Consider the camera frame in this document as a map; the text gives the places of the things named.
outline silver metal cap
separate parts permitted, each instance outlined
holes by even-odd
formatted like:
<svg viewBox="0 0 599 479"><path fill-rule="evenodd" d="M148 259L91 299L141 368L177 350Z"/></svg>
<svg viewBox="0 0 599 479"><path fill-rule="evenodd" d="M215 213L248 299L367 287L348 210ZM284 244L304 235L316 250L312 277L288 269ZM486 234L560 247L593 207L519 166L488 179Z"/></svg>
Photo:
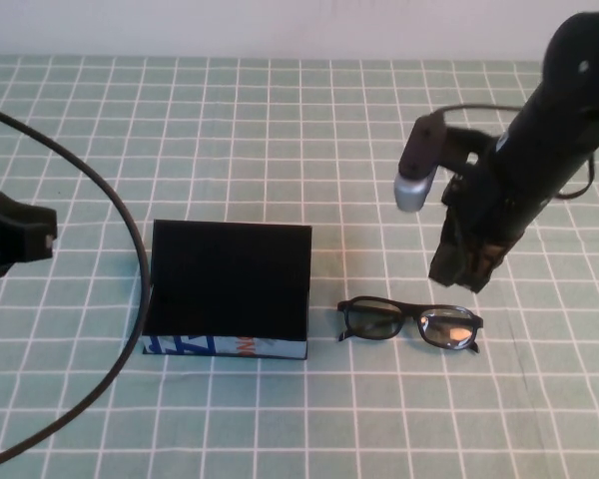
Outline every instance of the silver metal cap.
<svg viewBox="0 0 599 479"><path fill-rule="evenodd" d="M417 181L406 179L402 175L397 174L393 184L397 207L406 213L417 213L420 211L426 202L428 193L430 193L436 172L437 168L423 180Z"/></svg>

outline box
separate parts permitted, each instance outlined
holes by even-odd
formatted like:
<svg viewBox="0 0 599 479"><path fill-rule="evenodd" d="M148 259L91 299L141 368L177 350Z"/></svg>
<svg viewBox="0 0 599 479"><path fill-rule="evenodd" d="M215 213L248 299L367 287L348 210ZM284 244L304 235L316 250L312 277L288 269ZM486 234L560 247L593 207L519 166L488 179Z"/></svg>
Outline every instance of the box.
<svg viewBox="0 0 599 479"><path fill-rule="evenodd" d="M155 220L144 353L306 359L311 236Z"/></svg>

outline eyeglass lens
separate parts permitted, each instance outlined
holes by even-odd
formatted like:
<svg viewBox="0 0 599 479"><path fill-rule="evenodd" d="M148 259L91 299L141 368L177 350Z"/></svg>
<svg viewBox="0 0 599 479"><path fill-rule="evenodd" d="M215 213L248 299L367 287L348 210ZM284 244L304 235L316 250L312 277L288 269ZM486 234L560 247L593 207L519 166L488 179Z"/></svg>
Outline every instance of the eyeglass lens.
<svg viewBox="0 0 599 479"><path fill-rule="evenodd" d="M360 300L348 310L348 326L357 336L383 339L395 335L400 328L400 316L399 309L391 304Z"/></svg>
<svg viewBox="0 0 599 479"><path fill-rule="evenodd" d="M458 309L430 309L419 318L423 335L430 342L452 349L462 349L470 343L474 328L467 323L470 314Z"/></svg>

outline white wall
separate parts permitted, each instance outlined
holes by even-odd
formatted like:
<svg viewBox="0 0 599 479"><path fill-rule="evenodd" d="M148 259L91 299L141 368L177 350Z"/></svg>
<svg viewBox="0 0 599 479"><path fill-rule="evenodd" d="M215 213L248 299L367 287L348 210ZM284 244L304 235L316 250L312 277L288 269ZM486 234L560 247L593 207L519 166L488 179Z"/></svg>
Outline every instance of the white wall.
<svg viewBox="0 0 599 479"><path fill-rule="evenodd" d="M0 0L0 53L540 59L599 0Z"/></svg>

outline wire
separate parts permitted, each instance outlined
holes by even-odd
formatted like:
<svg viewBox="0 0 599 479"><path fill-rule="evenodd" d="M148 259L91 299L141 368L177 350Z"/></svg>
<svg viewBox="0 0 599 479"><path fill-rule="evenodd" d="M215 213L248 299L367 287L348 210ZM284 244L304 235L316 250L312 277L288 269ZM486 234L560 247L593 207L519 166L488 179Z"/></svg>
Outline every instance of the wire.
<svg viewBox="0 0 599 479"><path fill-rule="evenodd" d="M433 115L442 115L448 112L454 112L457 110L499 110L505 112L520 112L522 107L515 107L513 105L491 105L488 103L459 103L456 105L448 105L447 107L441 107L432 112ZM581 197L586 193L592 183L595 180L595 155L594 153L588 158L588 184L573 193L559 193L555 196L557 200L574 200L575 198Z"/></svg>
<svg viewBox="0 0 599 479"><path fill-rule="evenodd" d="M91 167L89 167L85 162L80 160L74 154L66 150L64 147L58 145L56 142L46 137L45 135L33 130L27 125L15 120L14 118L9 117L0 112L0 123L3 123L9 127L18 130L24 135L30 137L36 142L44 145L45 147L51 149L59 156L64 158L67 162L72 164L82 173L84 173L87 177L89 177L100 189L104 192L104 194L109 197L113 205L116 207L124 223L129 229L129 233L131 234L131 238L133 240L133 245L138 255L138 261L140 263L140 281L141 281L141 297L140 297L140 305L138 309L138 314L136 318L135 325L133 330L131 331L129 340L125 344L120 356L113 364L109 372L105 375L102 381L96 385L96 387L84 398L82 399L75 407L65 413L63 416L59 417L55 422L49 424L44 429L39 432L33 434L31 437L23 440L22 442L10 447L9 449L0 452L0 465L5 462L13 459L14 457L22 454L26 450L36 446L40 442L47 439L52 434L56 433L64 426L69 424L73 419L78 417L82 412L84 412L91 404L93 404L113 383L116 376L120 373L127 360L131 356L136 343L140 339L140 335L142 334L142 330L144 328L144 324L147 319L147 311L149 308L149 295L150 295L150 277L149 277L149 261L147 259L147 252L144 248L144 244L142 241L142 236L138 231L138 228L131 216L131 213L124 205L120 197L116 194L116 192L109 186L109 184L102 178L98 173L96 173Z"/></svg>

